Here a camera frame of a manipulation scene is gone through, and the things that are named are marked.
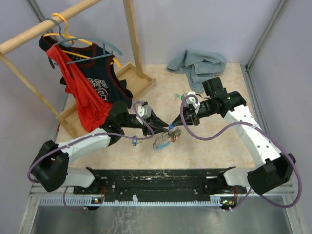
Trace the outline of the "key with green tag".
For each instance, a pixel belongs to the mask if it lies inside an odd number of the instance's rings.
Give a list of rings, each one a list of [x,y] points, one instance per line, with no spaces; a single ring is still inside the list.
[[[182,95],[174,94],[174,97],[175,97],[175,101],[177,101],[177,99],[181,99],[182,98]]]

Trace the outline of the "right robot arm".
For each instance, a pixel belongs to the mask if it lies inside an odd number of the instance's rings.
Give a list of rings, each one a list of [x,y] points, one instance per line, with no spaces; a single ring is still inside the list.
[[[272,140],[261,133],[243,96],[238,91],[227,92],[219,77],[203,82],[203,87],[207,98],[202,102],[198,101],[193,91],[181,95],[182,112],[171,125],[197,126],[200,119],[220,114],[228,126],[235,129],[255,165],[254,169],[227,169],[218,180],[219,190],[229,193],[235,186],[243,186],[251,187],[262,195],[287,183],[293,172],[295,158],[292,154],[282,153]]]

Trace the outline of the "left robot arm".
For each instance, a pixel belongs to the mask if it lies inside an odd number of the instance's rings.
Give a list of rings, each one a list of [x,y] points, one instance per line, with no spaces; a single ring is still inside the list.
[[[168,124],[161,120],[144,101],[133,103],[134,114],[128,112],[124,101],[113,103],[105,122],[93,131],[62,143],[47,141],[41,147],[31,164],[27,178],[41,184],[48,192],[62,186],[83,187],[91,193],[101,189],[101,181],[87,168],[71,168],[70,164],[98,149],[117,143],[121,138],[134,140],[127,136],[124,128],[141,129],[141,140],[168,131]]]

